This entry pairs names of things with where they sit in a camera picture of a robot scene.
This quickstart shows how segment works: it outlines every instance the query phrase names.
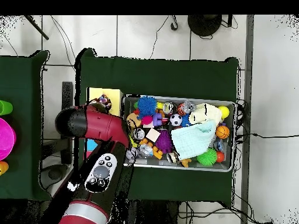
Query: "white tile floor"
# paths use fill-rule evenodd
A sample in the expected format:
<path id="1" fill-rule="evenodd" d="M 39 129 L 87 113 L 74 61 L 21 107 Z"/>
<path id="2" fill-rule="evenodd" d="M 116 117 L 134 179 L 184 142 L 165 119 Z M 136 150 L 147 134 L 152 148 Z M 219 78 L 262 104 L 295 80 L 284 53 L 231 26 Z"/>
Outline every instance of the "white tile floor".
<path id="1" fill-rule="evenodd" d="M 83 48 L 92 47 L 99 57 L 129 57 L 149 59 L 156 39 L 156 31 L 161 27 L 167 15 L 162 16 L 53 16 L 67 34 L 60 29 L 64 40 L 58 31 L 56 23 L 51 16 L 34 16 L 34 20 L 43 27 L 49 40 L 41 37 L 38 31 L 26 20 L 13 17 L 0 33 L 0 55 L 15 55 L 3 35 L 11 42 L 18 55 L 29 56 L 36 50 L 49 50 L 50 65 L 74 64 L 75 56 Z M 234 15 L 238 28 L 225 28 L 221 26 L 213 35 L 212 40 L 203 40 L 192 33 L 190 49 L 190 29 L 187 16 L 176 16 L 179 28 L 173 31 L 170 28 L 171 18 L 158 32 L 158 39 L 152 54 L 152 59 L 162 58 L 168 60 L 215 60 L 223 61 L 228 57 L 239 59 L 241 69 L 245 69 L 245 41 L 246 41 L 246 15 Z M 232 26 L 237 27 L 234 19 Z M 63 81 L 75 82 L 75 72 L 70 66 L 46 66 L 44 72 L 44 138 L 59 138 L 55 130 L 54 120 L 61 109 L 61 83 Z M 244 95 L 245 73 L 241 71 L 241 96 Z M 58 162 L 56 157 L 48 158 L 44 165 Z M 237 171 L 235 179 L 235 192 L 241 195 L 241 169 Z M 216 209 L 222 208 L 216 202 L 191 202 L 196 215 L 203 216 Z M 235 197 L 235 207 L 241 207 L 240 200 Z M 186 212 L 185 203 L 180 211 Z M 179 224 L 186 224 L 185 219 L 178 219 Z M 240 220 L 233 213 L 223 210 L 211 214 L 206 218 L 193 218 L 192 224 L 240 224 Z"/>

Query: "magenta bowl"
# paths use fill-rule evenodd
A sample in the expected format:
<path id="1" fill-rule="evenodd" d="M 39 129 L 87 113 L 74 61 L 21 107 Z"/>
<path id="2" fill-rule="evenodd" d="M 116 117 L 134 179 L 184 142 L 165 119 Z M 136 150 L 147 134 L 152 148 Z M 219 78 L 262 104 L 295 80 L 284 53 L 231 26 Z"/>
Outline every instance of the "magenta bowl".
<path id="1" fill-rule="evenodd" d="M 5 159 L 16 143 L 16 133 L 13 128 L 0 118 L 0 160 Z"/>

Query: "dark green table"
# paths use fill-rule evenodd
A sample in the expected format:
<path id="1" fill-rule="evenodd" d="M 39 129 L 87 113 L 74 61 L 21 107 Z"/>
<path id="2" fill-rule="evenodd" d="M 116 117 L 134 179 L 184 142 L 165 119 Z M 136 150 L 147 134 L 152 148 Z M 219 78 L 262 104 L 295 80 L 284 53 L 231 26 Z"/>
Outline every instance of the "dark green table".
<path id="1" fill-rule="evenodd" d="M 124 94 L 232 102 L 237 99 L 236 58 L 224 62 L 98 58 L 89 48 L 81 51 L 76 63 L 81 68 L 81 73 L 76 75 L 80 104 L 86 103 L 87 87 L 120 89 Z M 83 141 L 79 147 L 82 157 Z M 231 187 L 232 171 L 136 167 L 128 197 L 131 200 L 222 201 L 230 206 Z"/>

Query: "purple toy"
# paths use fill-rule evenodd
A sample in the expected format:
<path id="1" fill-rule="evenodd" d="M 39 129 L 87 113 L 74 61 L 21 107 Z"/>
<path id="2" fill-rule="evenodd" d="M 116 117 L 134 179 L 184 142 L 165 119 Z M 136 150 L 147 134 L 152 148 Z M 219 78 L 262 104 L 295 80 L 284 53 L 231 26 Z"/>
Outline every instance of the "purple toy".
<path id="1" fill-rule="evenodd" d="M 162 125 L 162 114 L 161 113 L 155 113 L 155 115 L 152 118 L 152 123 L 154 126 Z"/>
<path id="2" fill-rule="evenodd" d="M 160 131 L 160 136 L 158 137 L 155 146 L 160 149 L 163 153 L 172 152 L 172 142 L 171 138 L 166 129 Z"/>

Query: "gray plastic bin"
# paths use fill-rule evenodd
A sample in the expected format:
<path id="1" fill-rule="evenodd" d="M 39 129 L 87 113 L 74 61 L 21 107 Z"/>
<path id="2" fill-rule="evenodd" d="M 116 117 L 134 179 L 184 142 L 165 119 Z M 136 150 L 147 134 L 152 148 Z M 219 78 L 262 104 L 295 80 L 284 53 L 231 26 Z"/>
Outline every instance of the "gray plastic bin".
<path id="1" fill-rule="evenodd" d="M 227 127 L 230 129 L 230 135 L 227 139 L 224 139 L 224 155 L 225 159 L 221 163 L 215 163 L 213 166 L 207 167 L 201 165 L 196 157 L 191 158 L 192 162 L 189 163 L 189 167 L 183 167 L 181 164 L 173 164 L 169 163 L 166 158 L 166 154 L 163 154 L 161 160 L 156 157 L 150 157 L 148 159 L 136 158 L 135 167 L 155 167 L 162 169 L 181 169 L 181 170 L 202 170 L 202 171 L 213 171 L 213 172 L 228 172 L 232 169 L 234 164 L 234 149 L 235 149 L 235 136 L 236 136 L 236 121 L 237 121 L 237 105 L 232 101 L 218 101 L 218 100 L 198 100 L 198 99 L 187 99 L 187 98 L 174 98 L 174 97 L 161 97 L 161 96 L 153 96 L 157 99 L 158 102 L 174 102 L 177 105 L 184 102 L 185 100 L 189 100 L 194 104 L 200 103 L 208 103 L 218 106 L 226 106 L 230 110 L 229 116 L 225 119 L 225 123 Z M 126 119 L 127 116 L 132 113 L 134 108 L 134 103 L 137 102 L 139 97 L 135 97 L 132 95 L 125 95 L 123 97 L 123 118 Z M 132 160 L 125 160 L 125 166 L 132 163 Z"/>

